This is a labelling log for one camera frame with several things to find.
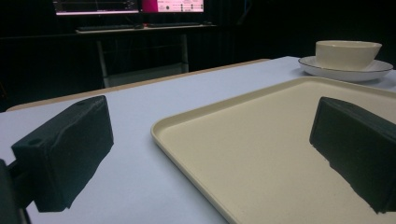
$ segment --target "desk leg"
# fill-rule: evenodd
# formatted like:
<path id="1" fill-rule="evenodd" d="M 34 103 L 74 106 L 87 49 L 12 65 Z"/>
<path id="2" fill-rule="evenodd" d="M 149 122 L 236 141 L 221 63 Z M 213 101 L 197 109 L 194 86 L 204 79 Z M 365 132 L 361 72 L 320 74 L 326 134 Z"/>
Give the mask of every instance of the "desk leg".
<path id="1" fill-rule="evenodd" d="M 181 35 L 181 72 L 188 73 L 189 72 L 189 52 L 187 49 L 187 36 Z"/>
<path id="2" fill-rule="evenodd" d="M 103 53 L 102 42 L 100 40 L 96 41 L 96 46 L 98 48 L 99 61 L 100 61 L 100 65 L 101 65 L 101 68 L 102 68 L 103 83 L 105 85 L 105 88 L 108 88 L 108 87 L 110 87 L 110 84 L 108 83 L 108 75 L 107 75 L 107 68 L 106 68 L 106 62 L 105 62 L 105 54 Z"/>

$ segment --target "monitor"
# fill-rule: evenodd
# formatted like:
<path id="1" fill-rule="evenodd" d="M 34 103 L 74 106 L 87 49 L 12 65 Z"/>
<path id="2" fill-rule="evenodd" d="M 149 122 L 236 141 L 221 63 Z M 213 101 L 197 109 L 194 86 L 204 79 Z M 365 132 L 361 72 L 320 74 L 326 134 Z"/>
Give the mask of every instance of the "monitor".
<path id="1" fill-rule="evenodd" d="M 204 12 L 204 0 L 141 0 L 142 12 Z"/>
<path id="2" fill-rule="evenodd" d="M 58 16 L 138 13 L 138 0 L 52 0 Z"/>

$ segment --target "white table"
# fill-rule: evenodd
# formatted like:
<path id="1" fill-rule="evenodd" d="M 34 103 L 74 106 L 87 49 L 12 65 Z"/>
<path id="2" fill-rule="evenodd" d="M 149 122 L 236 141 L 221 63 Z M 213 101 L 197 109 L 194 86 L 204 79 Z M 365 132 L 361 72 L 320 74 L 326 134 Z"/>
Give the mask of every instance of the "white table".
<path id="1" fill-rule="evenodd" d="M 298 58 L 284 57 L 196 76 L 105 93 L 115 144 L 96 174 L 62 213 L 27 208 L 33 223 L 226 223 L 221 214 L 155 145 L 152 124 L 298 77 L 309 76 Z M 396 91 L 396 71 L 361 83 Z M 15 160 L 11 145 L 76 101 L 0 114 L 0 158 Z"/>

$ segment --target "cream tray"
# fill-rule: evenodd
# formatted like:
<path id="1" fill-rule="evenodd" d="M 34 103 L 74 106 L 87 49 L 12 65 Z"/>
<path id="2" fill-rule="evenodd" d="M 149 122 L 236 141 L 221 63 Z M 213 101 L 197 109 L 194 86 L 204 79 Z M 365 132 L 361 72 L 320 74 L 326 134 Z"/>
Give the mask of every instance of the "cream tray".
<path id="1" fill-rule="evenodd" d="M 310 145 L 321 96 L 396 123 L 395 92 L 302 77 L 161 119 L 151 134 L 231 223 L 395 223 Z"/>

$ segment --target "saucer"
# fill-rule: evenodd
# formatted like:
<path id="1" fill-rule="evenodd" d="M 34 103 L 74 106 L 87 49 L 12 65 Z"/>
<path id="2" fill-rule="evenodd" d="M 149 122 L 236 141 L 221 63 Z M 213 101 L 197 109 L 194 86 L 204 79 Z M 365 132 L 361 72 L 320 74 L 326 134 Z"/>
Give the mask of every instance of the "saucer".
<path id="1" fill-rule="evenodd" d="M 360 71 L 344 71 L 319 67 L 315 56 L 301 58 L 300 66 L 306 73 L 317 76 L 336 79 L 340 81 L 360 82 L 383 77 L 393 69 L 390 63 L 374 60 L 369 66 Z"/>

